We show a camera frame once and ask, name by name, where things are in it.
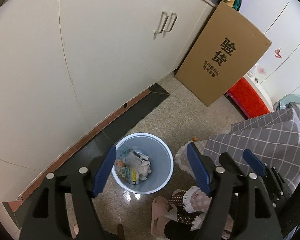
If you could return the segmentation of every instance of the speckled floor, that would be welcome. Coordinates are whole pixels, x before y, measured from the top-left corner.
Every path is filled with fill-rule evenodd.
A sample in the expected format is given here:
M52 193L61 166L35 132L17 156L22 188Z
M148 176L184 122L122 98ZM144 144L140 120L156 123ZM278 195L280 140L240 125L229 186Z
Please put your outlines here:
M158 82L171 95L128 134L147 132L161 138L175 155L182 145L196 136L198 140L230 131L230 125L243 120L241 114L222 96L209 108L183 86L171 73ZM116 233L123 224L127 240L166 239L150 234L151 203L156 196L169 198L178 188L188 189L194 179L176 165L168 184L150 195L137 195L122 189L110 175L102 194L93 200L105 230ZM75 224L71 195L66 195L70 225Z

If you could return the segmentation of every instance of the brown cardboard box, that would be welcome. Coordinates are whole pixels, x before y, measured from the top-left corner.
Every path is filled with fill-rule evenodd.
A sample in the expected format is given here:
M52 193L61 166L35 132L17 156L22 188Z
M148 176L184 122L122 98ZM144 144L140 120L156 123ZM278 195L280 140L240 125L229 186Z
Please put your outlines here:
M206 106L229 90L270 47L251 22L220 3L176 78Z

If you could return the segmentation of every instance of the metal handle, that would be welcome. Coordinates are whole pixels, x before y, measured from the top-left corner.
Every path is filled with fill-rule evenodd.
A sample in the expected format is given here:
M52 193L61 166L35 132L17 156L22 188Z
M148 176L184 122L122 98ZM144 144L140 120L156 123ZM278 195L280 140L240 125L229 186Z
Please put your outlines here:
M162 11L162 14L164 14L164 15L166 16L166 18L164 19L164 22L163 22L163 24L162 24L161 30L160 30L160 31L156 30L156 31L154 32L155 34L162 33L162 32L163 32L163 29L164 29L164 27L165 27L165 25L166 25L166 23L167 23L167 21L168 21L169 15L167 14L167 12L166 12L166 11Z
M174 15L175 18L174 18L174 20L173 20L173 22L172 22L172 24L171 24L170 29L169 29L168 31L167 31L167 30L164 30L165 33L171 32L171 30L172 30L172 28L173 28L173 26L174 26L174 24L176 23L176 20L177 20L177 18L178 18L177 14L176 14L175 12L172 12L172 13L171 13L171 18L172 18L172 15Z

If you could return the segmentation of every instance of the silver screw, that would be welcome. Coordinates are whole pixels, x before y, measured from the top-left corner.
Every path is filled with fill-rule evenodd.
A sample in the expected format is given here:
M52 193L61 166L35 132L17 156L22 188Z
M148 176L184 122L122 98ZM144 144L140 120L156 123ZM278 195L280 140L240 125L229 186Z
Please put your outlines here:
M81 173L81 174L85 174L85 173L87 173L88 172L88 168L87 167L81 167L80 169L79 169L79 173Z
M251 179L256 179L258 176L255 173L252 172L252 173L249 174L249 177Z
M49 173L46 175L46 178L47 178L47 179L53 179L53 178L54 178L54 173L53 173L53 172L49 172Z
M221 167L221 166L216 167L216 172L217 172L217 173L224 173L225 171L226 171L226 170L225 170L224 167Z

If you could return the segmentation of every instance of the blue trash can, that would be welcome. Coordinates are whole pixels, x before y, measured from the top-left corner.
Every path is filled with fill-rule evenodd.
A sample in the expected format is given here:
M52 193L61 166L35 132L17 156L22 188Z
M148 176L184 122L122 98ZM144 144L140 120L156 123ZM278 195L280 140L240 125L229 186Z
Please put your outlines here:
M136 194L151 194L162 189L169 181L173 172L173 157L169 147L157 136L149 133L134 133L124 137L116 145L117 159L127 150L149 156L151 173L146 181L137 185L129 184L117 175L112 167L115 181L124 189Z

